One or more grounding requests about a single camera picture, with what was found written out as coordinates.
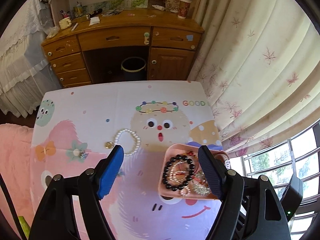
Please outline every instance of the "flower crown print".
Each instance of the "flower crown print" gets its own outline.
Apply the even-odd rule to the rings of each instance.
[[[162,106],[158,109],[156,107],[156,104],[157,105],[161,104]],[[163,102],[151,101],[149,103],[147,103],[146,101],[143,101],[140,106],[136,107],[136,111],[144,114],[151,114],[152,112],[158,112],[158,111],[160,111],[161,113],[176,112],[178,110],[179,110],[179,106],[177,105],[176,102],[168,103],[166,101],[163,101]]]

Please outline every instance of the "wooden desk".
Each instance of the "wooden desk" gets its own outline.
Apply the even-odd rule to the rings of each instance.
[[[89,26],[90,21],[82,22],[73,32],[71,27],[67,28],[42,43],[64,87],[103,82],[101,76],[108,70],[110,58],[117,54],[121,62],[128,50],[136,54],[145,52],[148,80],[187,78],[204,32],[194,20],[179,19],[176,14],[154,9],[123,11],[99,18],[99,24]],[[149,34],[148,42],[145,33]]]

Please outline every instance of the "plastic bag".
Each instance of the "plastic bag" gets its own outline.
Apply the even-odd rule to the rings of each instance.
[[[50,39],[50,38],[54,37],[55,35],[57,35],[59,30],[60,30],[60,27],[55,26],[55,27],[50,27],[49,29],[44,29],[44,32],[48,35],[47,39]]]

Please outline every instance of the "pink tray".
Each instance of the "pink tray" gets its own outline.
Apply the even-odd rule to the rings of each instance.
[[[199,149],[198,147],[189,146],[189,145],[185,145],[185,144],[173,144],[167,149],[167,151],[165,152],[164,162],[163,162],[162,170],[161,170],[161,174],[160,174],[160,181],[159,181],[159,185],[158,185],[158,192],[161,196],[188,198],[188,199],[218,199],[212,193],[210,193],[207,196],[200,196],[200,195],[194,193],[192,189],[190,189],[191,192],[189,195],[183,196],[179,193],[179,190],[172,191],[172,190],[166,189],[165,185],[162,183],[162,179],[163,179],[162,174],[163,174],[164,166],[165,166],[166,162],[170,160],[171,157],[175,157],[177,154],[180,154],[180,155],[187,154],[190,151],[192,151],[196,156],[198,156],[198,149]],[[229,159],[223,151],[215,151],[215,150],[210,150],[210,151],[211,151],[212,155],[215,155],[216,159],[219,159],[223,162],[226,159],[227,160]]]

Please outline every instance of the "trash bin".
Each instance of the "trash bin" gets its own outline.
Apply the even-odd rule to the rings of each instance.
[[[141,57],[128,57],[121,62],[126,81],[145,80],[146,61]]]

